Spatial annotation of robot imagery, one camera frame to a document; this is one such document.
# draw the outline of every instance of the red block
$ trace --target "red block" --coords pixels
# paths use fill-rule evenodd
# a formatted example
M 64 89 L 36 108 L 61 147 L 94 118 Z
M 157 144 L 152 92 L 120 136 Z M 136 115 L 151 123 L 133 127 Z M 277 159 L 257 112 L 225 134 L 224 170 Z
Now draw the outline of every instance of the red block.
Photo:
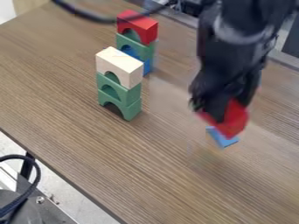
M 215 122 L 206 112 L 198 112 L 198 115 L 215 127 L 227 139 L 237 136 L 246 127 L 249 119 L 247 110 L 235 100 L 231 100 L 228 103 L 225 119 L 222 123 Z
M 127 21 L 126 18 L 140 15 L 133 10 L 126 10 L 117 16 L 117 31 L 123 34 L 127 29 L 138 33 L 142 44 L 149 45 L 156 40 L 158 22 L 150 17 L 141 17 Z

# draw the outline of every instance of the wood grain tabletop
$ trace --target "wood grain tabletop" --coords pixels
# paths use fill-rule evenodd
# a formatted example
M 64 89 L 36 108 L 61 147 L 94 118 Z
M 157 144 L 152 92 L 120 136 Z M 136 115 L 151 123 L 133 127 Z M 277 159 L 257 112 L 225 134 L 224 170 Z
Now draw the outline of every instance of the wood grain tabletop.
M 156 19 L 132 122 L 97 104 L 94 55 L 115 46 L 114 25 L 51 3 L 1 25 L 0 129 L 121 223 L 299 223 L 299 73 L 269 62 L 241 141 L 219 150 L 188 108 L 196 31 Z

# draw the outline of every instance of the stacked blocks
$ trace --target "stacked blocks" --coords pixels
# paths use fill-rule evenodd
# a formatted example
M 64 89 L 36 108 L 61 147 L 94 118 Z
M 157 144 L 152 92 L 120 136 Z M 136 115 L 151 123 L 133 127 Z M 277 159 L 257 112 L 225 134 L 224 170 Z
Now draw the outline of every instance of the stacked blocks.
M 143 63 L 112 46 L 95 58 L 99 104 L 113 103 L 131 121 L 142 110 Z
M 120 51 L 144 62 L 143 75 L 153 70 L 158 23 L 150 17 L 127 21 L 139 15 L 126 10 L 117 17 L 116 46 Z

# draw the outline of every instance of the cream block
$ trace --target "cream block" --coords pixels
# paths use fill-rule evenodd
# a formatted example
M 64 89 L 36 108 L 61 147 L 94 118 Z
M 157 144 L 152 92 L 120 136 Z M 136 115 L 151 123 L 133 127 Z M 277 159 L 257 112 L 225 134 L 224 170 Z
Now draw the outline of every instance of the cream block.
M 110 46 L 95 55 L 96 70 L 115 74 L 121 85 L 131 89 L 143 80 L 143 63 Z

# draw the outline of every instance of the blue block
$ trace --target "blue block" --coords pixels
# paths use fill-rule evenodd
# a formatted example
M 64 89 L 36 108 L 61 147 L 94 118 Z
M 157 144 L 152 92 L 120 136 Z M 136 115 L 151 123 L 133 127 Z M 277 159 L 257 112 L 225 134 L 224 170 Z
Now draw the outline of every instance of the blue block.
M 206 127 L 205 129 L 222 149 L 239 142 L 239 138 L 237 136 L 232 139 L 226 139 L 215 129 L 215 127 Z
M 143 63 L 143 76 L 145 76 L 153 71 L 153 59 L 147 59 Z
M 136 51 L 132 47 L 124 47 L 122 48 L 122 52 L 126 53 L 127 55 L 140 60 L 140 57 L 136 54 Z M 153 70 L 153 59 L 147 59 L 143 61 L 143 76 L 149 74 Z

